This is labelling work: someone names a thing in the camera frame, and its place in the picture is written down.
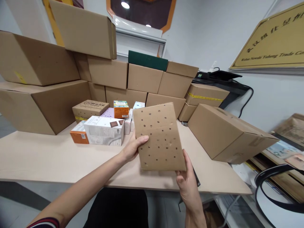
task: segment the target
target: cardboard sheet with holes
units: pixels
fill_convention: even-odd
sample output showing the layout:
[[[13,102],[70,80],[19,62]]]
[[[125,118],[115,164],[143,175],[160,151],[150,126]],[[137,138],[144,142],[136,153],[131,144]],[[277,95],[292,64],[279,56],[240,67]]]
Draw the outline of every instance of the cardboard sheet with holes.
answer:
[[[143,170],[186,170],[173,103],[135,109],[136,138],[149,135],[138,148]]]

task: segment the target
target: black pants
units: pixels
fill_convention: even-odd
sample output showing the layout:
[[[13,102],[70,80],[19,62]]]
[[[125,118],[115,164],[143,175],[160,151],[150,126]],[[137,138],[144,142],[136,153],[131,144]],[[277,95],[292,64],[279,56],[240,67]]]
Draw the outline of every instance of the black pants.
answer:
[[[97,194],[84,228],[148,226],[148,201],[144,190],[103,188]]]

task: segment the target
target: wall sign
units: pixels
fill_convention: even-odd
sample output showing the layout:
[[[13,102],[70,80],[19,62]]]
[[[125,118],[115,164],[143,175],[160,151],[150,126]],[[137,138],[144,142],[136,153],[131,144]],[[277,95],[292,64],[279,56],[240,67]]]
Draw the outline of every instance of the wall sign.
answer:
[[[304,67],[304,2],[262,20],[230,67]]]

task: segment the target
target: desk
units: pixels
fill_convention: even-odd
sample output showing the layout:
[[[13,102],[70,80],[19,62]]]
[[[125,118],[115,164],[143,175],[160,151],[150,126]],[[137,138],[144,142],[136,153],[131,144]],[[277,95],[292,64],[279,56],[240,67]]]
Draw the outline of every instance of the desk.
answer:
[[[202,193],[252,194],[225,162],[213,161],[188,127],[177,121],[182,147],[188,152]],[[74,122],[57,136],[16,131],[0,139],[0,180],[75,183],[118,154],[123,145],[75,144]],[[175,172],[141,171],[139,157],[123,166],[107,183],[111,187],[178,190]]]

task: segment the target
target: person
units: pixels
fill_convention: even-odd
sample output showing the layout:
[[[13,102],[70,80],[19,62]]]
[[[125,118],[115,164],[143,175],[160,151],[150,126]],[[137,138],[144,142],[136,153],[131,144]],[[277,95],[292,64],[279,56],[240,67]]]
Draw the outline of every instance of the person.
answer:
[[[43,209],[28,228],[66,227],[97,192],[84,228],[148,227],[148,203],[144,190],[103,188],[123,165],[135,159],[138,147],[148,140],[149,136],[136,139],[133,133],[119,154],[73,184]],[[176,171],[176,181],[186,205],[185,227],[207,227],[193,167],[184,149],[183,154],[187,171]]]

